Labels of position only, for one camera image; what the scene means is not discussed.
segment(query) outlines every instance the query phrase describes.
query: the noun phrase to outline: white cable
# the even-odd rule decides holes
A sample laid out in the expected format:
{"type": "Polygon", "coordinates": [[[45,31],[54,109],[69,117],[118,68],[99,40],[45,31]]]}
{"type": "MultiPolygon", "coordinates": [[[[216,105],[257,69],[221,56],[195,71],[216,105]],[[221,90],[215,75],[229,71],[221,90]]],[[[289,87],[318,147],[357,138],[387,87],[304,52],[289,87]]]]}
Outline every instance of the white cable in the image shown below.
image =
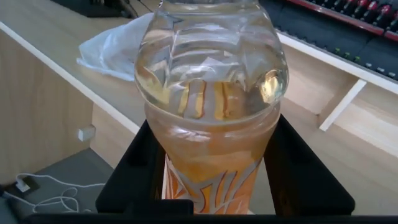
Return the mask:
{"type": "MultiPolygon", "coordinates": [[[[52,177],[52,176],[50,176],[50,175],[36,175],[36,174],[27,174],[27,173],[18,174],[18,175],[16,176],[17,182],[20,181],[20,180],[22,180],[21,176],[46,177],[46,178],[49,178],[49,179],[52,179],[52,180],[58,182],[59,184],[71,186],[70,188],[67,188],[66,190],[64,190],[64,191],[61,193],[61,196],[48,198],[48,199],[43,200],[43,201],[41,201],[41,202],[39,202],[39,203],[37,203],[37,204],[30,203],[30,202],[28,202],[27,200],[25,200],[25,199],[23,199],[23,198],[20,198],[20,197],[17,197],[17,196],[15,196],[15,195],[13,195],[13,194],[10,194],[9,192],[4,192],[4,194],[5,194],[6,196],[8,196],[8,197],[10,197],[10,198],[14,198],[14,199],[16,199],[16,200],[18,200],[18,201],[20,201],[20,202],[22,202],[22,203],[25,203],[25,204],[27,204],[27,205],[32,206],[32,207],[33,207],[33,208],[32,208],[32,211],[33,211],[34,213],[37,213],[37,210],[36,210],[37,207],[43,207],[43,206],[48,206],[48,205],[55,205],[55,204],[58,204],[58,203],[61,203],[61,204],[67,209],[67,210],[64,211],[64,212],[80,212],[79,202],[74,198],[74,196],[77,195],[77,191],[78,191],[78,190],[77,190],[77,187],[79,187],[79,188],[88,188],[88,187],[97,187],[97,186],[104,186],[104,185],[105,185],[104,183],[100,183],[100,184],[89,184],[89,185],[70,184],[70,183],[66,183],[66,182],[57,180],[56,178],[54,178],[54,177],[52,177]],[[69,190],[74,190],[75,193],[74,193],[72,196],[64,196],[65,193],[68,192],[69,190]],[[74,203],[75,203],[75,205],[76,205],[76,209],[72,209],[72,208],[70,208],[68,205],[66,205],[65,202],[66,202],[67,200],[72,200],[72,201],[74,201],[74,203]]],[[[90,211],[91,211],[91,210],[89,210],[89,209],[84,209],[83,212],[90,212],[90,211]]]]}

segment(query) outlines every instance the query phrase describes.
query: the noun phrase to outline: plastic bottle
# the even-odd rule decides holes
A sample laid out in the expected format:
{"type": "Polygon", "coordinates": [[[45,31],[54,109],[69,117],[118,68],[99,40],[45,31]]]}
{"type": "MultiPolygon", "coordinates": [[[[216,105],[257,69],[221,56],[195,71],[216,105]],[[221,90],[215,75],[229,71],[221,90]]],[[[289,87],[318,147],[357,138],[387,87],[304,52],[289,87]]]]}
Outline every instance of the plastic bottle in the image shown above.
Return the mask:
{"type": "Polygon", "coordinates": [[[166,198],[195,213],[246,213],[289,80],[252,0],[165,0],[142,40],[136,83],[167,153],[166,198]]]}

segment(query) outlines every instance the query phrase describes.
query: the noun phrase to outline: orange label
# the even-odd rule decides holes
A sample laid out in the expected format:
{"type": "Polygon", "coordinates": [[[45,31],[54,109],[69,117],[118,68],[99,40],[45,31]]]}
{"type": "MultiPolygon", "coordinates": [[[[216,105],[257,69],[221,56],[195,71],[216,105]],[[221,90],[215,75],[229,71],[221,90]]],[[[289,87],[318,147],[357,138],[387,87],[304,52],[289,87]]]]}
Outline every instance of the orange label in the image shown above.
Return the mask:
{"type": "Polygon", "coordinates": [[[195,213],[247,214],[260,159],[244,170],[226,170],[212,179],[192,182],[166,157],[166,199],[190,199],[195,213]]]}

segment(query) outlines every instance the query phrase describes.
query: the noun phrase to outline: white plastic bag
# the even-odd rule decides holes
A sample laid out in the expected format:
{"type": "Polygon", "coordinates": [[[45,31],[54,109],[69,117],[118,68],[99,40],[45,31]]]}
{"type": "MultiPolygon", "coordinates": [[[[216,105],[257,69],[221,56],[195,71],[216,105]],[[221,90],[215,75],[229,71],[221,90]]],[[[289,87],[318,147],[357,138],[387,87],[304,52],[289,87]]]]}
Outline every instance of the white plastic bag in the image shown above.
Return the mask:
{"type": "Polygon", "coordinates": [[[104,75],[134,81],[134,62],[153,15],[145,14],[82,43],[77,63],[104,75]]]}

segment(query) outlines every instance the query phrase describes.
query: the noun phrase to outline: black stand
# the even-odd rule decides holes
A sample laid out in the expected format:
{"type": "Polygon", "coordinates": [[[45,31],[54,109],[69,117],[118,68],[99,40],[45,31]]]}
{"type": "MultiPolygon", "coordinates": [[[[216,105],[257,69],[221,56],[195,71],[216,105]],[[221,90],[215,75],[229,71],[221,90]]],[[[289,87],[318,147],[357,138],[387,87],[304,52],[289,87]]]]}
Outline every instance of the black stand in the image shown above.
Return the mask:
{"type": "Polygon", "coordinates": [[[97,198],[99,214],[36,214],[25,223],[398,223],[350,216],[351,195],[283,116],[264,155],[276,215],[193,215],[189,200],[159,200],[164,157],[145,122],[97,198]]]}

